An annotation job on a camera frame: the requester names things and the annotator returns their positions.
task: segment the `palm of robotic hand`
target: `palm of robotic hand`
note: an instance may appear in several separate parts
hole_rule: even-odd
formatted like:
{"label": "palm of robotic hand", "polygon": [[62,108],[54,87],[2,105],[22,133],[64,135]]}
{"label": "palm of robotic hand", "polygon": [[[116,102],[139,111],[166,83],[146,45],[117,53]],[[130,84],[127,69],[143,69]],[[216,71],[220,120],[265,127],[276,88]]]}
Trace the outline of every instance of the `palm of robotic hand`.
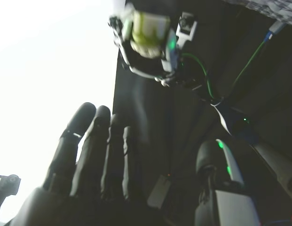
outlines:
{"label": "palm of robotic hand", "polygon": [[[90,124],[76,164],[78,143]],[[43,186],[8,225],[166,225],[143,198],[135,159],[130,127],[124,129],[115,115],[110,118],[107,107],[96,111],[84,103],[60,137]]]}

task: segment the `dark backdrop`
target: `dark backdrop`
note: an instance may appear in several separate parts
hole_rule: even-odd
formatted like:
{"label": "dark backdrop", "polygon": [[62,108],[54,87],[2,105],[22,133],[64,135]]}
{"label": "dark backdrop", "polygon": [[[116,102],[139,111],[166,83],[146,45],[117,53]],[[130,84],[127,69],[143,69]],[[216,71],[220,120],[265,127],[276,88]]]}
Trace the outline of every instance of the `dark backdrop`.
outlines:
{"label": "dark backdrop", "polygon": [[[211,72],[222,96],[264,39],[274,20],[221,0],[133,0],[137,9],[170,15],[175,27],[182,11],[198,18],[195,54]],[[172,189],[164,212],[178,225],[192,225],[199,186],[197,150],[207,139],[222,138],[232,149],[253,195],[262,223],[287,219],[292,201],[244,141],[230,137],[217,113],[191,91],[164,88],[122,68],[119,57],[113,111],[134,128],[142,165],[142,184],[149,195],[158,176],[171,174]],[[243,74],[230,101],[252,116],[255,128],[292,160],[292,27],[285,27]]]}

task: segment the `green wire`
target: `green wire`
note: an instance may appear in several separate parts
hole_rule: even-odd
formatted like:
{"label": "green wire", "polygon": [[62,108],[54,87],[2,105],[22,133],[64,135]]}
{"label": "green wire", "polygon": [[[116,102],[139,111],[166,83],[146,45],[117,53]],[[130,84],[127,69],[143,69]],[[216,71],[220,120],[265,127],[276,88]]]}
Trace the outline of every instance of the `green wire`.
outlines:
{"label": "green wire", "polygon": [[234,88],[234,86],[236,85],[238,79],[240,78],[240,76],[243,74],[243,72],[245,71],[245,69],[248,67],[248,65],[252,62],[252,60],[255,58],[255,56],[258,54],[259,50],[263,47],[265,41],[263,41],[259,47],[256,49],[256,51],[254,52],[254,54],[251,56],[251,58],[249,59],[248,63],[245,65],[245,67],[242,69],[242,71],[240,72],[240,74],[237,76],[236,80],[234,81],[234,84],[232,86],[232,88]]}
{"label": "green wire", "polygon": [[206,71],[206,69],[204,68],[204,65],[202,64],[202,62],[201,62],[196,56],[194,56],[194,55],[191,54],[191,53],[183,53],[182,56],[183,56],[183,57],[191,57],[191,58],[193,58],[193,59],[194,59],[194,60],[195,60],[200,66],[201,66],[201,68],[202,68],[202,70],[203,70],[203,73],[204,73],[204,75],[205,75],[205,77],[206,77],[208,93],[210,94],[211,98],[214,99],[214,96],[213,96],[213,93],[212,93],[212,89],[211,89],[211,84],[210,84],[209,79],[207,78],[207,71]]}

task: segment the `gray textured fabric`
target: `gray textured fabric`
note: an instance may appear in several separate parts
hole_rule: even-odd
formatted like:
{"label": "gray textured fabric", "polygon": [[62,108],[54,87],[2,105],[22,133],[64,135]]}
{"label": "gray textured fabric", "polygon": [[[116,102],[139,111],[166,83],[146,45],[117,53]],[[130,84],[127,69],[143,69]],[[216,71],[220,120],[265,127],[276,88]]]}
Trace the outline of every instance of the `gray textured fabric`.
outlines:
{"label": "gray textured fabric", "polygon": [[223,0],[256,10],[266,16],[292,25],[292,0]]}

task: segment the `green light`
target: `green light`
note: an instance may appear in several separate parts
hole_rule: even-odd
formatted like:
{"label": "green light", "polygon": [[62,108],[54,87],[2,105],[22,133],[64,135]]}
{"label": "green light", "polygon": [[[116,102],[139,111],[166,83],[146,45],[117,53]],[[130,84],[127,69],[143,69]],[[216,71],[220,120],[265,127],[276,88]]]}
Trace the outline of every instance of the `green light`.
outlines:
{"label": "green light", "polygon": [[229,166],[227,167],[227,172],[231,175],[231,170]]}
{"label": "green light", "polygon": [[172,40],[170,43],[169,43],[169,48],[170,49],[174,49],[176,47],[176,41],[175,40]]}
{"label": "green light", "polygon": [[218,144],[219,144],[219,147],[220,148],[223,148],[224,146],[223,146],[223,143],[221,142],[221,141],[218,141]]}

